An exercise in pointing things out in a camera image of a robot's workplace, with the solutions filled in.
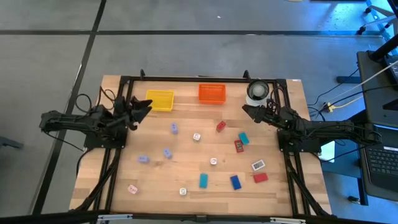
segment yellow plastic bin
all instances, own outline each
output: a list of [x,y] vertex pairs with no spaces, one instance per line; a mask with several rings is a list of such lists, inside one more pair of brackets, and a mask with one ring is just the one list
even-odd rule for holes
[[174,91],[169,90],[148,90],[147,100],[154,111],[171,111],[173,109]]

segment floor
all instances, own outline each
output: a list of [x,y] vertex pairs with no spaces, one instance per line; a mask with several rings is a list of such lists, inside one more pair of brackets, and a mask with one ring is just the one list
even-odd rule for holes
[[[91,30],[100,0],[3,0],[0,2],[0,136],[24,143],[0,150],[0,217],[30,213],[53,141],[38,128],[40,115],[63,111],[88,43],[88,35],[4,35],[1,30]],[[382,0],[373,1],[382,4]],[[299,78],[308,103],[336,85],[337,75],[356,69],[356,52],[375,50],[379,35],[327,35],[356,31],[371,15],[365,2],[286,0],[113,0],[98,30],[294,30],[294,35],[97,35],[80,93],[97,95],[102,75],[211,75]],[[367,30],[378,31],[378,27]],[[307,35],[300,31],[325,31]],[[352,85],[343,85],[338,91]],[[324,97],[327,100],[334,96]],[[363,109],[359,100],[328,114],[346,119]],[[82,146],[83,136],[66,140]],[[44,213],[65,212],[81,152],[64,145]],[[397,222],[398,203],[370,197],[369,206],[349,203],[356,180],[324,173],[333,213],[341,218]],[[155,223],[155,221],[135,221]]]

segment blue block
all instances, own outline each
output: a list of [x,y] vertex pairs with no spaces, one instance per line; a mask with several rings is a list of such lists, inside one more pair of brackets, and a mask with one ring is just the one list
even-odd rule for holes
[[246,136],[246,133],[239,134],[239,138],[241,139],[243,144],[249,144],[249,139]]
[[207,188],[207,179],[208,179],[207,174],[200,174],[200,180],[199,180],[200,188]]
[[178,134],[178,128],[177,128],[177,124],[175,122],[172,123],[172,133],[173,134]]
[[170,151],[169,148],[165,148],[164,151],[163,151],[163,153],[164,153],[164,156],[165,156],[166,158],[168,158],[168,159],[171,159],[171,158],[173,157],[172,152]]
[[242,188],[237,175],[231,177],[231,182],[232,182],[232,186],[234,187],[234,190],[238,190],[238,189]]
[[147,156],[139,156],[138,157],[138,162],[140,162],[140,163],[149,163],[149,157],[147,157]]

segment orange basket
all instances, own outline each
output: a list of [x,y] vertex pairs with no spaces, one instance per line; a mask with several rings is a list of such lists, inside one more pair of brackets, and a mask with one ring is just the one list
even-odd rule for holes
[[199,102],[204,104],[225,103],[225,85],[199,84]]

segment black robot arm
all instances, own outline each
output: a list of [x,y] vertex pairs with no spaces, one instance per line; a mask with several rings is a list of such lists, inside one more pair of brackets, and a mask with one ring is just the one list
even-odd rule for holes
[[40,129],[50,131],[74,130],[86,135],[85,147],[124,147],[127,128],[136,130],[136,123],[141,123],[152,109],[152,100],[139,101],[135,96],[126,102],[123,96],[114,101],[114,112],[109,112],[103,105],[89,110],[86,115],[67,115],[58,111],[42,114]]
[[358,126],[346,121],[308,121],[291,108],[273,110],[267,106],[244,105],[242,109],[256,123],[278,128],[279,147],[285,151],[320,152],[320,146],[335,139],[349,139],[364,146],[381,143],[371,124]]

